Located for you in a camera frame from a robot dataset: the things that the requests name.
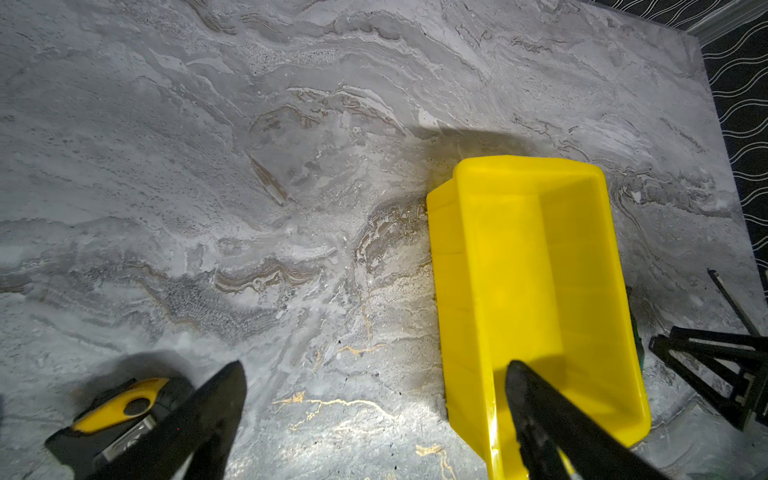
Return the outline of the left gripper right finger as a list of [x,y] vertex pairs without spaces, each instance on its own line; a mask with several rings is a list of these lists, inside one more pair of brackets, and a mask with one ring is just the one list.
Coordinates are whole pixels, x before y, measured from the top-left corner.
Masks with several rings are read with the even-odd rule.
[[505,394],[519,451],[531,479],[663,479],[526,363],[513,360]]

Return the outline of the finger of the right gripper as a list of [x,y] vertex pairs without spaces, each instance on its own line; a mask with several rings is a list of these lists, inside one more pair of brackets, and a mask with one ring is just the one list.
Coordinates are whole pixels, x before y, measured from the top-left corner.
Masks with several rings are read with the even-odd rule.
[[742,431],[762,422],[762,360],[722,360],[671,349],[656,335],[649,349],[733,427]]
[[766,360],[767,338],[673,327],[668,338],[671,349],[722,360]]

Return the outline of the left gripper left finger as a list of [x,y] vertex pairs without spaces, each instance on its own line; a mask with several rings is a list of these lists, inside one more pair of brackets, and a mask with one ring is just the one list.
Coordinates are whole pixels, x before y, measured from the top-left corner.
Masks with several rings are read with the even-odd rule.
[[233,361],[92,479],[222,479],[242,418],[247,382]]

